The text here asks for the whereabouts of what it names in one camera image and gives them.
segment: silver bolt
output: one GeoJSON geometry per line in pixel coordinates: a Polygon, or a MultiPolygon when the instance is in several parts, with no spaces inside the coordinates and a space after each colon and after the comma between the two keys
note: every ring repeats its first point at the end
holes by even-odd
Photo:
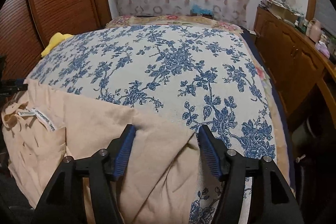
{"type": "Polygon", "coordinates": [[[99,155],[100,155],[100,156],[105,156],[107,153],[108,153],[108,152],[107,152],[106,149],[101,149],[101,150],[99,150],[99,155]]]}
{"type": "Polygon", "coordinates": [[[263,158],[262,158],[264,161],[266,161],[266,162],[271,162],[272,161],[272,158],[270,157],[270,156],[263,156],[263,158]]]}
{"type": "Polygon", "coordinates": [[[237,151],[234,149],[229,149],[226,153],[230,156],[235,156],[237,154],[237,151]]]}
{"type": "Polygon", "coordinates": [[[72,160],[71,156],[66,156],[66,157],[63,158],[64,162],[70,162],[71,160],[72,160]]]}

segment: white tag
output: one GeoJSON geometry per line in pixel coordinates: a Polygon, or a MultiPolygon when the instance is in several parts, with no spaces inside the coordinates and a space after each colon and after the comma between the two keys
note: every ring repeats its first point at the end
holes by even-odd
{"type": "Polygon", "coordinates": [[[21,112],[18,112],[18,115],[20,117],[28,117],[28,116],[35,116],[36,113],[33,111],[21,111],[21,112]]]}
{"type": "Polygon", "coordinates": [[[31,109],[32,112],[35,113],[37,117],[46,125],[47,128],[49,128],[51,131],[57,130],[53,122],[42,112],[37,110],[36,108],[31,109]]]}

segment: floral blanket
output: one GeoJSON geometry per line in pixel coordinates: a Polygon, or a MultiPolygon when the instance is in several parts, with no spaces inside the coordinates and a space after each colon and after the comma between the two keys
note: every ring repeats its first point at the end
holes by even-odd
{"type": "MultiPolygon", "coordinates": [[[[181,25],[93,31],[60,43],[28,77],[194,130],[207,124],[242,155],[277,160],[262,82],[242,39],[231,32],[181,25]]],[[[247,222],[251,183],[247,178],[240,223],[247,222]]],[[[190,223],[211,222],[222,188],[200,159],[190,223]]]]}

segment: folded cloth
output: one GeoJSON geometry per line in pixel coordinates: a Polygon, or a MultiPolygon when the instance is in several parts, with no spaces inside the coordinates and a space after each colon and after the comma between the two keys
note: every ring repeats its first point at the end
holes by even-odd
{"type": "MultiPolygon", "coordinates": [[[[137,132],[117,195],[125,223],[188,223],[200,156],[194,131],[135,108],[26,83],[1,116],[9,169],[32,207],[64,156],[89,157],[131,123],[137,132]]],[[[88,181],[83,184],[94,223],[88,181]]]]}

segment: bed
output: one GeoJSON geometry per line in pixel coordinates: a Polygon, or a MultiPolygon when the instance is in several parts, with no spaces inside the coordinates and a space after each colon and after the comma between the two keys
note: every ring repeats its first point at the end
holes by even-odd
{"type": "MultiPolygon", "coordinates": [[[[273,158],[293,187],[291,147],[276,91],[247,30],[203,17],[118,17],[63,41],[28,78],[55,89],[155,113],[197,130],[207,124],[244,156],[273,158]]],[[[251,194],[246,179],[240,223],[251,194]]],[[[223,185],[203,159],[190,223],[210,223],[223,185]]]]}

